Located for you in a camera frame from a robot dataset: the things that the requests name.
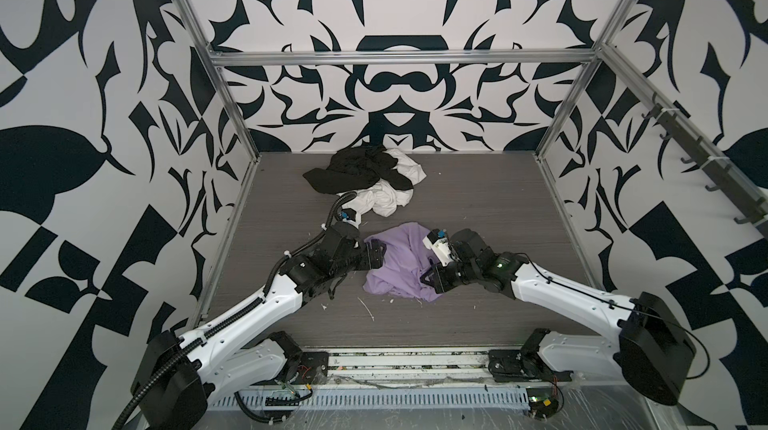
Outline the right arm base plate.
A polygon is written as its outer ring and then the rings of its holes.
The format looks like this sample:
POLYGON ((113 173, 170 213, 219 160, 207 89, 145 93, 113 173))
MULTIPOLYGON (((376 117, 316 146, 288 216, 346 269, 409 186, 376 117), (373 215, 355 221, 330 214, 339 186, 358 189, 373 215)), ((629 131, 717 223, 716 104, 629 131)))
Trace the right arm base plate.
POLYGON ((522 350, 490 350, 488 371, 497 383, 571 382, 571 371, 557 372, 536 353, 522 350))

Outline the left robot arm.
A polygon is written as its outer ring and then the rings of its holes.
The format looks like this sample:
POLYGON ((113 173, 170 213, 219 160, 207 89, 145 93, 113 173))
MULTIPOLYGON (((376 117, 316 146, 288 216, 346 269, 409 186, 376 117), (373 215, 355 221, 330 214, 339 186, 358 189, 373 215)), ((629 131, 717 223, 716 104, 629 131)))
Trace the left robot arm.
POLYGON ((293 378, 302 351, 284 332, 254 340, 312 299, 332 296, 352 272, 379 269, 385 243, 361 240, 356 227, 328 224, 287 251, 265 285, 219 317, 177 336, 164 331, 148 344, 131 385, 131 399, 114 423, 140 412, 152 429, 191 429, 208 407, 255 383, 293 378))

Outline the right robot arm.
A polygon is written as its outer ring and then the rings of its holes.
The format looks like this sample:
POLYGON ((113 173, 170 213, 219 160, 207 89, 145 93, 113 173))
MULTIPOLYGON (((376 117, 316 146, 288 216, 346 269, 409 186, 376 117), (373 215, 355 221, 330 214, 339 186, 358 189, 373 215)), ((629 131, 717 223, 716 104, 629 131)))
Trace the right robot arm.
POLYGON ((478 284, 548 309, 594 333, 578 337, 536 329, 515 356, 491 362, 495 378, 553 382, 581 372, 622 378, 661 405, 679 402, 702 345, 661 298, 647 292, 631 298, 580 284, 543 269, 525 253, 497 253, 469 229, 453 236, 432 230, 422 243, 437 261, 420 281, 436 293, 478 284))

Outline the purple cloth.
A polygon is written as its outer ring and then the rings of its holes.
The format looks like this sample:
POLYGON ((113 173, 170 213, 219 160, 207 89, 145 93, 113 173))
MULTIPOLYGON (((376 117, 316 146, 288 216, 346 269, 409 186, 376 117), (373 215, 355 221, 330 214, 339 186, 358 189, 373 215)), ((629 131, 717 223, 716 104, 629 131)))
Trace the purple cloth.
POLYGON ((366 238, 366 243, 383 243, 386 250, 382 266, 367 272, 364 291, 424 302, 437 300, 440 295, 420 281, 421 276, 439 262, 434 252, 423 244, 429 233, 426 227, 410 222, 366 238))

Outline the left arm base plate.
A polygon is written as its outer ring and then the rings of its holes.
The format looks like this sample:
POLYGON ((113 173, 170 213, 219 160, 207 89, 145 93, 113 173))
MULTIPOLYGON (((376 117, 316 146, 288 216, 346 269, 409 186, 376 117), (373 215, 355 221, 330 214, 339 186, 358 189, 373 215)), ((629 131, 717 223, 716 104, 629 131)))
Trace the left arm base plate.
POLYGON ((303 352, 289 360, 270 384, 315 385, 327 380, 330 354, 324 351, 303 352))

